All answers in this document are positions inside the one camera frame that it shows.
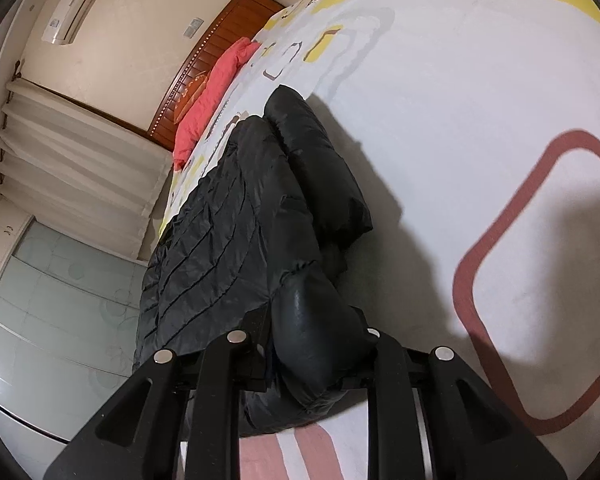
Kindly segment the black puffer jacket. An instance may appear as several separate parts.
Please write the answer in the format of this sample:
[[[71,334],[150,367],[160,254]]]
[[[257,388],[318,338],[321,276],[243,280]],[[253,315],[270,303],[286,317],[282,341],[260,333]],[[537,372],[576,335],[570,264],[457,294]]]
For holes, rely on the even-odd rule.
[[[262,309],[268,386],[242,397],[244,437],[314,422],[365,370],[367,330],[337,290],[372,218],[311,107],[277,88],[238,122],[218,164],[190,192],[152,253],[134,361],[206,348]]]

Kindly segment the frosted glass wardrobe doors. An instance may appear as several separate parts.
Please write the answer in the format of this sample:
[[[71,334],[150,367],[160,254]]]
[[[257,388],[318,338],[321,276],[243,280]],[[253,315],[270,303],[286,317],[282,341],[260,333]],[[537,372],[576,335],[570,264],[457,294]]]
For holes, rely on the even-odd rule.
[[[0,278],[0,408],[72,439],[131,374],[144,273],[32,222]]]

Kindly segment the sheer white curtain right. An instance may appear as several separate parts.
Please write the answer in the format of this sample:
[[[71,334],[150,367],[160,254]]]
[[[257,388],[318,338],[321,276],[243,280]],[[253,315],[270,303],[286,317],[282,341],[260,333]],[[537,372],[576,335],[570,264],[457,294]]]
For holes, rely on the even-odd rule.
[[[6,88],[0,193],[46,226],[136,259],[170,153],[32,82]]]

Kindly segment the orange embroidered cushion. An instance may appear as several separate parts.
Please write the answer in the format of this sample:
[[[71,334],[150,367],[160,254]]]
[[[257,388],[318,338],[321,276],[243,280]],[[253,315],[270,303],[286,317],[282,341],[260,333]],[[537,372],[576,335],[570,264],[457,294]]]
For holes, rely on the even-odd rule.
[[[191,81],[189,81],[184,92],[175,103],[174,122],[176,124],[179,124],[184,119],[188,111],[200,97],[201,93],[204,92],[207,81],[208,74],[206,72],[198,74]]]

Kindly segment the patterned white bed sheet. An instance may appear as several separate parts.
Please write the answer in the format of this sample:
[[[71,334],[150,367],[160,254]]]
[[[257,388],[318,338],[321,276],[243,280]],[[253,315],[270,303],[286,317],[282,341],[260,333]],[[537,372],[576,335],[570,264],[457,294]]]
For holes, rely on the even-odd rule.
[[[258,33],[173,216],[238,119],[302,94],[373,217],[340,292],[407,347],[454,348],[577,479],[600,452],[600,8],[301,0]]]

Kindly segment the coral red pillow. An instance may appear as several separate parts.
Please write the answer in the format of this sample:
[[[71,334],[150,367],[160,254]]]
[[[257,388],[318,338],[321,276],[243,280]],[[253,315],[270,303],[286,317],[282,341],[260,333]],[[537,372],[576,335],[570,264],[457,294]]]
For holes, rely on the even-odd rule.
[[[208,81],[184,119],[176,127],[172,152],[173,170],[180,171],[206,130],[236,75],[260,48],[260,42],[247,37],[239,38],[215,62],[208,73]]]

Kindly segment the wooden headboard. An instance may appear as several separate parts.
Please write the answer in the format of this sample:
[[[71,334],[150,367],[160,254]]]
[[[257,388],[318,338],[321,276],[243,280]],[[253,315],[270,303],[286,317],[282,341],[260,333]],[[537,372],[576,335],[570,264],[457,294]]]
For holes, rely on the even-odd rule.
[[[240,37],[253,38],[268,19],[282,9],[276,0],[230,0],[176,72],[146,131],[148,139],[172,151],[176,133],[175,110],[187,85],[199,74],[209,73],[220,56]]]

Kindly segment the wall switch panel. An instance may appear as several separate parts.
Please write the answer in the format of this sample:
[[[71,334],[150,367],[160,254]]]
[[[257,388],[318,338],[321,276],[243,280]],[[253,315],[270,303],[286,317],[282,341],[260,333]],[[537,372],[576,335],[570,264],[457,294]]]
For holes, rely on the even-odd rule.
[[[202,24],[204,24],[204,20],[202,18],[194,18],[193,21],[187,25],[185,32],[183,32],[183,36],[188,39],[192,39],[193,36],[196,35],[196,32],[198,32],[198,29],[201,28]]]

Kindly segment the white wall air conditioner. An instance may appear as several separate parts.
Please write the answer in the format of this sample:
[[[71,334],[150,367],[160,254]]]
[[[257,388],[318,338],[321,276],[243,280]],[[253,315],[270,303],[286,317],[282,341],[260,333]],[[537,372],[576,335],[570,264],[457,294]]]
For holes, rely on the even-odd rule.
[[[59,0],[45,26],[42,40],[56,46],[71,44],[94,2],[95,0]]]

